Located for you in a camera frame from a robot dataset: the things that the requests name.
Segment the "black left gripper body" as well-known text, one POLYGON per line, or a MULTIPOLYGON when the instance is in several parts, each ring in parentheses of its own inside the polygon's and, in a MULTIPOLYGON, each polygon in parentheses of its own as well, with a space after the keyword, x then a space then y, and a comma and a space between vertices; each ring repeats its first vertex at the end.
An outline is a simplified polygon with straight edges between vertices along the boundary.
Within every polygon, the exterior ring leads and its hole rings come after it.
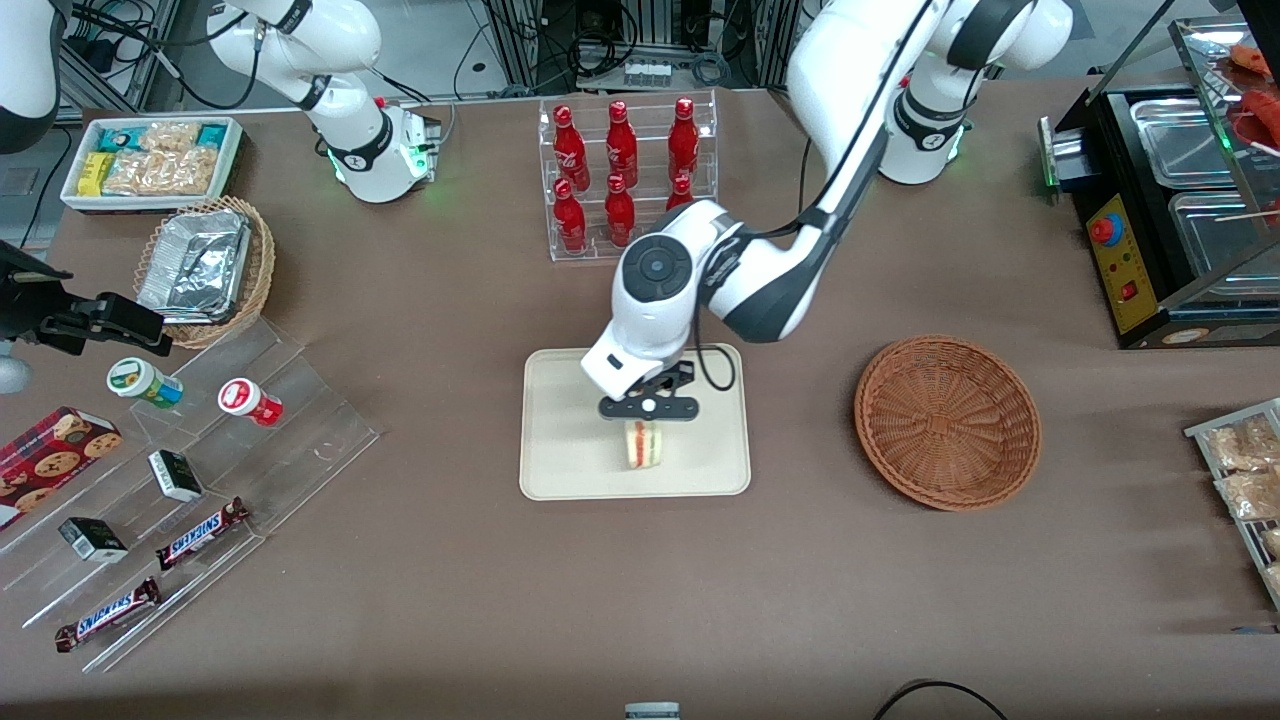
POLYGON ((680 389, 696 379, 694 361, 677 361, 650 379, 631 386, 622 400, 602 397, 599 415, 613 421, 691 421, 699 411, 692 396, 680 389))

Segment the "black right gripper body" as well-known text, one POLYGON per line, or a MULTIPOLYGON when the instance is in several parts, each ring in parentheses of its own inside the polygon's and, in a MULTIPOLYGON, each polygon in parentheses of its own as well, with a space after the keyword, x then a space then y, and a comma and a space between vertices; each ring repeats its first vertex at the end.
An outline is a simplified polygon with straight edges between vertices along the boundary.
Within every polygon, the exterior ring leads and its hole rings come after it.
POLYGON ((35 337, 51 316, 64 313, 73 301, 63 287, 73 278, 5 241, 1 242, 1 338, 35 337))

